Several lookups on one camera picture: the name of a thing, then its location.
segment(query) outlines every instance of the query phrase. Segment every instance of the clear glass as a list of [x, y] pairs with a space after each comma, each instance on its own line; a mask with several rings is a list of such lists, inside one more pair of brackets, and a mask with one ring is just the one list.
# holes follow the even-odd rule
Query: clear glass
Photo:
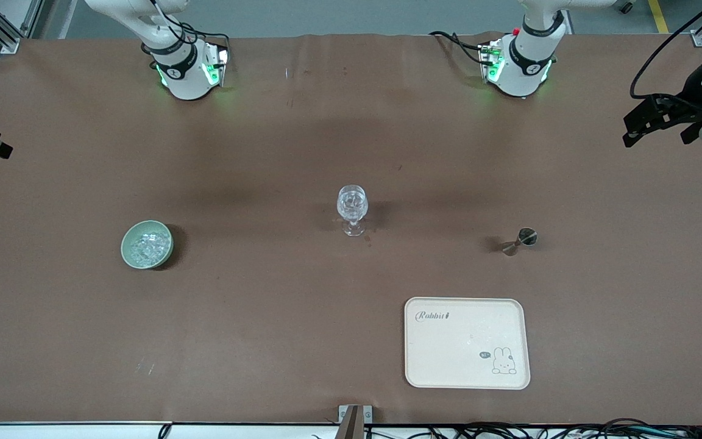
[[343, 231], [348, 236], [364, 233], [362, 219], [367, 215], [367, 194], [356, 184], [343, 186], [338, 194], [338, 213], [345, 220]]

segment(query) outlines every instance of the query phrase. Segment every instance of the bunny illustration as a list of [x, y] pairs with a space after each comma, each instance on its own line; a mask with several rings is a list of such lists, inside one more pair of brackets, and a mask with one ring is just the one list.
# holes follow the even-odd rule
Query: bunny illustration
[[495, 360], [492, 362], [492, 373], [513, 375], [516, 373], [516, 363], [509, 348], [495, 348]]

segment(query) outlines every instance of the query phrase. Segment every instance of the brown table mat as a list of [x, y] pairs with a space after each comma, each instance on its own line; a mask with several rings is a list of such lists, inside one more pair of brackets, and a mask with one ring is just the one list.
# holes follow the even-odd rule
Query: brown table mat
[[[526, 100], [432, 37], [232, 41], [179, 102], [139, 41], [24, 41], [0, 61], [0, 420], [702, 423], [702, 143], [622, 146], [663, 36], [571, 36]], [[476, 37], [474, 41], [483, 41]], [[641, 91], [702, 61], [674, 41]], [[337, 191], [371, 200], [340, 231]], [[172, 225], [167, 269], [119, 255]], [[494, 252], [520, 227], [533, 250]], [[415, 296], [515, 298], [523, 391], [403, 373]]]

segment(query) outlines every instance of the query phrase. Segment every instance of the green bowl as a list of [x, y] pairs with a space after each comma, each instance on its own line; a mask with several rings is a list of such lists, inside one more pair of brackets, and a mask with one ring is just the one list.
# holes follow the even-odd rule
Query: green bowl
[[[166, 234], [168, 236], [167, 253], [165, 253], [164, 256], [162, 256], [161, 259], [159, 259], [159, 261], [151, 265], [138, 264], [136, 261], [134, 261], [132, 255], [132, 244], [134, 244], [134, 242], [140, 239], [140, 237], [142, 237], [144, 234]], [[165, 226], [162, 223], [159, 223], [156, 220], [149, 219], [148, 221], [143, 221], [142, 223], [137, 223], [133, 225], [132, 228], [129, 229], [129, 231], [126, 232], [125, 235], [123, 235], [123, 241], [121, 241], [121, 257], [123, 258], [123, 262], [126, 262], [126, 265], [132, 268], [156, 268], [161, 264], [167, 262], [169, 256], [172, 255], [173, 247], [175, 247], [175, 244], [172, 239], [172, 233], [170, 233], [167, 226]]]

